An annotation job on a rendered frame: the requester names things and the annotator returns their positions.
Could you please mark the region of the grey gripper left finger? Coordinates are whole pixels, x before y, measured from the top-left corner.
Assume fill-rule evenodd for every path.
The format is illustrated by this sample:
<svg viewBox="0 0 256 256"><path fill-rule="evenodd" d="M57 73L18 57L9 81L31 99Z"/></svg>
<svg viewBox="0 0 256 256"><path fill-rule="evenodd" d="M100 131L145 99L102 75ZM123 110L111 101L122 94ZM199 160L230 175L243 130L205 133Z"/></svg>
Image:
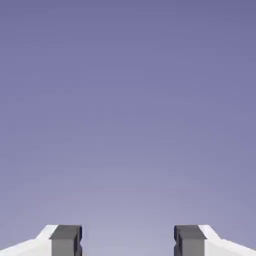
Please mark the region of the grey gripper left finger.
<svg viewBox="0 0 256 256"><path fill-rule="evenodd" d="M0 256L83 256L81 225L48 224L36 238L0 250Z"/></svg>

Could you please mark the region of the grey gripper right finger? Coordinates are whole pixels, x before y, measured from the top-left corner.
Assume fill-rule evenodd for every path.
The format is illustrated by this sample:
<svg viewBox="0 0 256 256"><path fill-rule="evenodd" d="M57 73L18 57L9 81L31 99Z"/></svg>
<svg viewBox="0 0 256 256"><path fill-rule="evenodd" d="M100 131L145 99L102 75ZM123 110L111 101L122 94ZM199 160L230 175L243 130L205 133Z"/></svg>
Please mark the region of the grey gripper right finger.
<svg viewBox="0 0 256 256"><path fill-rule="evenodd" d="M256 249L222 239L208 224L174 226L173 256L256 256Z"/></svg>

